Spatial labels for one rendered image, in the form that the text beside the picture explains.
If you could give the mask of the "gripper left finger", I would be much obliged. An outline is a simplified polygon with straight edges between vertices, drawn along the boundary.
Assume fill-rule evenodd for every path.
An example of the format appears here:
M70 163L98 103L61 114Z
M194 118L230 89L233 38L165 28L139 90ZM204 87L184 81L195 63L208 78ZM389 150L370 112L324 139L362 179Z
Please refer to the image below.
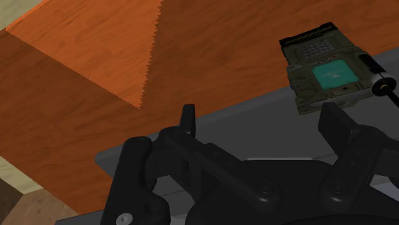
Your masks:
M179 125L158 138L127 139L121 149L100 225L170 225L168 202L153 193L158 177L170 175L196 201L220 183L261 213L281 201L277 184L215 144L195 138L195 106L184 105Z

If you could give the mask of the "orange wooden cabinet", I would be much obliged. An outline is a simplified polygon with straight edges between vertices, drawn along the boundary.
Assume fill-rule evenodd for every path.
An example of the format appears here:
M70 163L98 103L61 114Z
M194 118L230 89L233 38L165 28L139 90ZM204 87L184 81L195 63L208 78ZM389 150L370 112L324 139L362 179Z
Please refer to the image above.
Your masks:
M47 0L0 31L0 156L99 210L97 152L287 86L280 39L329 21L399 47L399 0Z

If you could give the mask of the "green handheld radio teal screen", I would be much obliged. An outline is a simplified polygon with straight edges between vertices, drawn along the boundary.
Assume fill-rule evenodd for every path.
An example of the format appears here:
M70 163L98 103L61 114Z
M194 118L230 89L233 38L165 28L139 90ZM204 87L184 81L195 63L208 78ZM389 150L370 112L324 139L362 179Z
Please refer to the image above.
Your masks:
M399 80L332 22L279 41L288 62L288 81L300 115L326 102L345 108L358 101L391 95Z

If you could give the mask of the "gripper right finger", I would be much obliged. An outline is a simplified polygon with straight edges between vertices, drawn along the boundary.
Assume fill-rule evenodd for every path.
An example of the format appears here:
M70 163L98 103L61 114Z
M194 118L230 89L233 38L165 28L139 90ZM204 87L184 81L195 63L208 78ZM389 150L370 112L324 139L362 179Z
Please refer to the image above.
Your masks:
M357 124L335 103L324 103L318 131L338 159L320 182L318 198L327 209L349 212L375 174L399 188L399 140L379 129Z

